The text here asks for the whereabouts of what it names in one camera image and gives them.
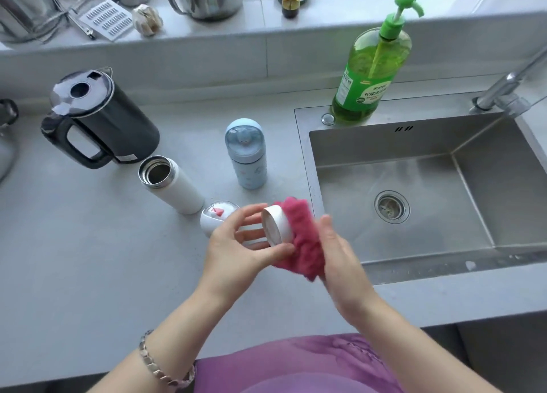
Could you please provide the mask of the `white bottle cap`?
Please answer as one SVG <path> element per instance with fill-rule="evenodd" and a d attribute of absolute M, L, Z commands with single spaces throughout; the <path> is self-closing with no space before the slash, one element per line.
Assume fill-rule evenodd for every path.
<path fill-rule="evenodd" d="M 293 243 L 293 231 L 281 203 L 274 203 L 262 210 L 262 229 L 271 247 Z"/>

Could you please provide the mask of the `green dish soap bottle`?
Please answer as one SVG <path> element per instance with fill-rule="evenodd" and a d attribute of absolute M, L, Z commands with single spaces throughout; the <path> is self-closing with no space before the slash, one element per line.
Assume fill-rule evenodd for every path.
<path fill-rule="evenodd" d="M 407 61 L 413 43 L 403 30 L 403 12 L 424 10 L 417 0 L 394 0 L 397 10 L 380 27 L 361 33 L 350 49 L 345 71 L 330 106 L 337 122 L 366 121 L 377 109 L 388 87 Z"/>

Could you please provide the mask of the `pink scrubbing cloth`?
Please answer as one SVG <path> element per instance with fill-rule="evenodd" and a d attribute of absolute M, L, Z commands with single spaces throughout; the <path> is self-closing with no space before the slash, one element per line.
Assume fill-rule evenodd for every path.
<path fill-rule="evenodd" d="M 305 199 L 289 196 L 279 205 L 291 228 L 294 253 L 275 267 L 304 276 L 310 282 L 324 275 L 325 259 L 314 216 Z"/>

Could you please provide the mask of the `person's right hand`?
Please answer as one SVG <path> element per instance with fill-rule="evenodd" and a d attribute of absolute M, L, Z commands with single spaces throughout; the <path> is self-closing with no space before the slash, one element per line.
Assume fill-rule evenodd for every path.
<path fill-rule="evenodd" d="M 351 245 L 338 235 L 338 253 L 325 256 L 322 281 L 340 315 L 360 330 L 379 296 Z"/>

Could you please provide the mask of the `stainless steel sink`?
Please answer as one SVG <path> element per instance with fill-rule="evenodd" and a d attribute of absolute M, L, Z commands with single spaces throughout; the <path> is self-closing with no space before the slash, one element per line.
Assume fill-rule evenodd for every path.
<path fill-rule="evenodd" d="M 470 114 L 474 93 L 387 100 L 363 123 L 295 109 L 311 206 L 373 284 L 547 262 L 547 154 L 522 117 Z M 385 190 L 411 206 L 380 219 Z"/>

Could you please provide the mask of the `person's left forearm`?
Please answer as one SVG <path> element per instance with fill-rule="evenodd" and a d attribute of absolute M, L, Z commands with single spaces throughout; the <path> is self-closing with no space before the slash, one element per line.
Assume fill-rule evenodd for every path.
<path fill-rule="evenodd" d="M 182 380 L 222 317 L 233 306 L 202 300 L 195 292 L 88 393 L 172 393 L 167 377 Z M 144 350 L 152 359 L 145 363 Z"/>

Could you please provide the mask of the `person's left hand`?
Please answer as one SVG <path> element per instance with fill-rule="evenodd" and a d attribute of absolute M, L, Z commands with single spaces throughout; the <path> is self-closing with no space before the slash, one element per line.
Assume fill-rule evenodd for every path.
<path fill-rule="evenodd" d="M 206 251 L 202 277 L 195 294 L 202 300 L 230 307 L 251 286 L 257 275 L 270 265 L 256 259 L 256 240 L 239 243 L 236 231 L 242 226 L 260 225 L 267 203 L 243 206 L 233 212 L 212 234 Z"/>

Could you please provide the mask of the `white perforated card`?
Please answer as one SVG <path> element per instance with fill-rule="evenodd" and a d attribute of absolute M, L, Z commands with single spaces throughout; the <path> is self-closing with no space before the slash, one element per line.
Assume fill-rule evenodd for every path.
<path fill-rule="evenodd" d="M 80 18 L 93 31 L 114 42 L 133 30 L 132 15 L 112 0 L 105 0 L 83 13 Z"/>

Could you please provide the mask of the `white thermos bottle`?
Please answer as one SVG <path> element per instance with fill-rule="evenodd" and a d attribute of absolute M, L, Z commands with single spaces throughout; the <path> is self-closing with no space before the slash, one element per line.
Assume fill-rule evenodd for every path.
<path fill-rule="evenodd" d="M 202 210 L 205 198 L 178 164 L 162 155 L 152 155 L 140 163 L 141 184 L 182 215 Z"/>

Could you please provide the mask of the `chrome faucet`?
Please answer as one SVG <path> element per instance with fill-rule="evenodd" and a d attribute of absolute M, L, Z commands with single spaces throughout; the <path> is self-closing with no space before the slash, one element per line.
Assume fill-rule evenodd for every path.
<path fill-rule="evenodd" d="M 509 118 L 516 117 L 527 112 L 532 105 L 515 93 L 523 80 L 533 73 L 540 65 L 547 60 L 547 44 L 538 51 L 526 64 L 520 66 L 502 76 L 489 89 L 472 99 L 473 107 L 470 114 L 485 113 L 495 107 L 500 109 Z"/>

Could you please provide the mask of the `black electric kettle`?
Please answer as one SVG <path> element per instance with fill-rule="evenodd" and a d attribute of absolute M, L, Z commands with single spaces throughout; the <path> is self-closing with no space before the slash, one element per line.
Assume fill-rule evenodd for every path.
<path fill-rule="evenodd" d="M 88 169 L 102 168 L 111 161 L 143 161 L 160 143 L 159 129 L 113 80 L 109 66 L 64 76 L 53 86 L 50 104 L 40 131 Z M 83 154 L 68 139 L 72 128 L 79 129 L 99 151 L 91 157 Z"/>

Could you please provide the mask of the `metal peeler tool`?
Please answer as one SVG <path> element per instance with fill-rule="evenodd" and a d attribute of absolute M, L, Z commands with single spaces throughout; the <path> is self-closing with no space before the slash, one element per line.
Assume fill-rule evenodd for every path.
<path fill-rule="evenodd" d="M 70 4 L 67 10 L 68 19 L 75 25 L 79 30 L 81 30 L 86 37 L 90 40 L 95 40 L 95 32 L 87 26 L 80 16 L 82 15 L 81 11 L 83 8 L 93 0 L 76 0 Z"/>

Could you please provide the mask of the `large stainless steel pot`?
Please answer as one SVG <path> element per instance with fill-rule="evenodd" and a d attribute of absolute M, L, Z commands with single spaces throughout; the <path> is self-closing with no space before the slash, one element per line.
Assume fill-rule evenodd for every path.
<path fill-rule="evenodd" d="M 65 18 L 57 0 L 0 0 L 0 42 L 45 44 Z"/>

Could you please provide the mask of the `purple garment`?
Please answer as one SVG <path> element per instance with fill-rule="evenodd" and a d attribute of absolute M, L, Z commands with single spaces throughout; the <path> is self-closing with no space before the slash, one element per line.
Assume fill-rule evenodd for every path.
<path fill-rule="evenodd" d="M 309 335 L 196 362 L 194 393 L 404 393 L 357 333 Z"/>

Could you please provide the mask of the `garlic bulb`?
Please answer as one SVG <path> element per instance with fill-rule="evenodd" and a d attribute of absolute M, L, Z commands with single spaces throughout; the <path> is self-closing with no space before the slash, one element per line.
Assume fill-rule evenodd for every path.
<path fill-rule="evenodd" d="M 163 28 L 163 20 L 157 9 L 140 4 L 131 11 L 133 27 L 144 37 L 153 37 Z"/>

